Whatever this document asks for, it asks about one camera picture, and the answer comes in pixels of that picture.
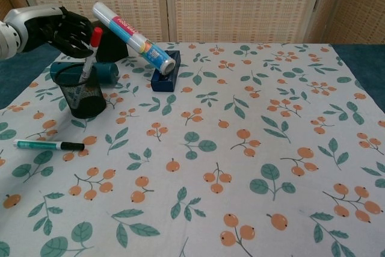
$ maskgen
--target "green leaf print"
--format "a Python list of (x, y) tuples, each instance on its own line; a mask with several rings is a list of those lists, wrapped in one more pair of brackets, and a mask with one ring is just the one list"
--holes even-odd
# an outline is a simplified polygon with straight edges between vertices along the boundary
[(10, 252), (10, 246), (6, 242), (0, 241), (0, 257), (8, 257)]
[(33, 231), (37, 231), (40, 229), (40, 227), (44, 224), (44, 222), (47, 220), (47, 216), (41, 218), (38, 222), (36, 222)]
[(313, 236), (315, 243), (321, 242), (324, 238), (324, 234), (322, 233), (322, 229), (319, 224), (315, 225)]
[(202, 152), (212, 152), (217, 149), (217, 145), (213, 141), (203, 140), (198, 144)]
[(45, 164), (51, 160), (53, 155), (54, 153), (52, 153), (52, 151), (46, 150), (45, 152), (42, 152), (35, 157), (34, 163), (38, 165)]
[(337, 241), (334, 241), (331, 245), (331, 253), (333, 254), (333, 257), (340, 257), (341, 256), (341, 250), (339, 248), (339, 244)]
[(277, 192), (282, 189), (285, 193), (293, 194), (295, 193), (295, 187), (290, 182), (282, 183), (282, 186), (276, 187), (276, 180), (279, 178), (280, 173), (278, 168), (273, 164), (264, 164), (260, 168), (260, 173), (267, 180), (273, 181), (273, 188), (269, 188), (268, 183), (263, 179), (253, 179), (250, 182), (250, 190), (256, 194), (266, 194), (271, 192), (273, 194), (273, 201), (276, 199)]
[(185, 134), (185, 141), (189, 143), (199, 141), (199, 135), (196, 132), (188, 132)]
[(294, 194), (295, 193), (295, 187), (292, 183), (290, 182), (284, 182), (282, 183), (282, 190), (285, 192), (285, 193), (288, 193), (288, 194)]
[(136, 210), (136, 209), (127, 209), (127, 210), (122, 210), (118, 213), (115, 213), (112, 215), (112, 217), (117, 217), (117, 218), (131, 218), (135, 217), (138, 215), (143, 214), (142, 210)]
[(14, 177), (24, 177), (26, 174), (29, 174), (31, 167), (30, 164), (22, 164), (12, 171), (12, 175)]
[(178, 202), (171, 208), (171, 218), (175, 219), (180, 213), (180, 203)]
[(185, 208), (184, 215), (187, 221), (191, 221), (191, 210), (188, 206)]
[(82, 222), (77, 224), (75, 228), (73, 228), (71, 233), (71, 238), (75, 242), (84, 242), (90, 239), (92, 236), (92, 225), (89, 222)]
[(16, 131), (14, 129), (6, 129), (0, 133), (0, 141), (9, 140), (16, 135)]
[(182, 187), (177, 194), (178, 201), (182, 201), (186, 198), (187, 190), (185, 187)]
[(35, 208), (33, 208), (31, 210), (31, 212), (29, 212), (28, 217), (32, 217), (32, 216), (35, 216), (36, 214), (38, 214), (40, 212), (40, 210), (42, 209), (43, 205), (44, 205), (44, 202), (40, 203)]
[(196, 132), (187, 132), (184, 139), (187, 141), (187, 143), (183, 145), (189, 149), (189, 151), (186, 153), (186, 159), (196, 159), (198, 157), (197, 152), (193, 151), (192, 147), (197, 147), (202, 152), (213, 152), (217, 149), (217, 145), (210, 140), (202, 140), (199, 142), (198, 146), (191, 145), (190, 143), (199, 141), (199, 135)]
[(322, 221), (329, 221), (334, 218), (332, 215), (329, 215), (323, 212), (320, 212), (320, 213), (316, 212), (313, 215), (310, 215), (310, 217), (318, 220), (322, 220)]
[(377, 188), (385, 188), (385, 179), (380, 178), (380, 179), (375, 180), (374, 185), (375, 185)]
[(341, 232), (339, 230), (332, 230), (332, 231), (329, 231), (329, 233), (331, 233), (332, 235), (338, 237), (338, 238), (349, 238), (349, 235), (344, 233), (344, 232)]
[(119, 223), (116, 228), (116, 239), (118, 240), (119, 244), (122, 245), (123, 248), (127, 248), (128, 236), (127, 231), (122, 225), (122, 223)]
[(263, 177), (269, 180), (276, 180), (279, 178), (278, 168), (273, 164), (264, 164), (260, 170)]
[(351, 78), (347, 77), (347, 76), (341, 76), (337, 79), (337, 82), (340, 83), (340, 84), (346, 84), (348, 82), (351, 81)]
[(156, 230), (155, 228), (149, 225), (141, 224), (141, 223), (131, 224), (129, 225), (129, 227), (133, 233), (139, 236), (149, 237), (149, 236), (157, 236), (160, 234), (159, 231)]
[(257, 194), (266, 194), (269, 190), (269, 185), (265, 180), (254, 179), (250, 182), (250, 190)]
[(41, 257), (60, 257), (67, 251), (68, 241), (66, 237), (56, 237), (44, 244), (40, 251)]
[(261, 116), (261, 118), (268, 125), (272, 126), (273, 128), (278, 129), (278, 131), (274, 131), (272, 129), (263, 129), (265, 132), (267, 132), (268, 134), (273, 135), (275, 137), (278, 137), (278, 138), (286, 138), (288, 140), (289, 144), (291, 143), (288, 135), (286, 135), (286, 133), (285, 133), (285, 131), (287, 131), (289, 129), (289, 124), (286, 121), (281, 123), (281, 129), (280, 129), (278, 127), (278, 124), (275, 121), (273, 121), (272, 119), (270, 119), (269, 117)]

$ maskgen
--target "printed label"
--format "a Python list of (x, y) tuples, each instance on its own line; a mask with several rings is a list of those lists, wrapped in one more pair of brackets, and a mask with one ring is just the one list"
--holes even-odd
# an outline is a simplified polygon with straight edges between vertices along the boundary
[(138, 33), (138, 31), (134, 27), (132, 27), (131, 24), (122, 19), (120, 16), (115, 16), (112, 21), (119, 25), (121, 28), (123, 28), (125, 31), (127, 31), (130, 36), (135, 33)]

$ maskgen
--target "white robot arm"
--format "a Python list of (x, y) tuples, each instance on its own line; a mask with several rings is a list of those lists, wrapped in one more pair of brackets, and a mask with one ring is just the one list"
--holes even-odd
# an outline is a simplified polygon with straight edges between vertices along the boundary
[(0, 60), (49, 43), (75, 58), (92, 54), (88, 49), (93, 26), (84, 16), (54, 5), (12, 9), (0, 21)]

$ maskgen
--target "table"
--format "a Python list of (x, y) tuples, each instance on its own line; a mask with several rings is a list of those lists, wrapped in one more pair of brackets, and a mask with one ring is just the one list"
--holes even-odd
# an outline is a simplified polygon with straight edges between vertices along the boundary
[(130, 54), (96, 118), (49, 69), (0, 111), (0, 256), (385, 255), (385, 116), (330, 45), (159, 45), (174, 93)]

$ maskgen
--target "pen holder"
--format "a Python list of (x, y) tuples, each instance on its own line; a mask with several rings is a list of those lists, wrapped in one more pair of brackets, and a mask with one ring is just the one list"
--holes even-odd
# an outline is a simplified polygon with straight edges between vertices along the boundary
[(79, 119), (87, 119), (100, 114), (106, 107), (106, 101), (97, 81), (96, 68), (92, 67), (90, 77), (79, 82), (83, 64), (74, 64), (59, 70), (55, 83), (59, 85), (68, 103), (71, 113)]

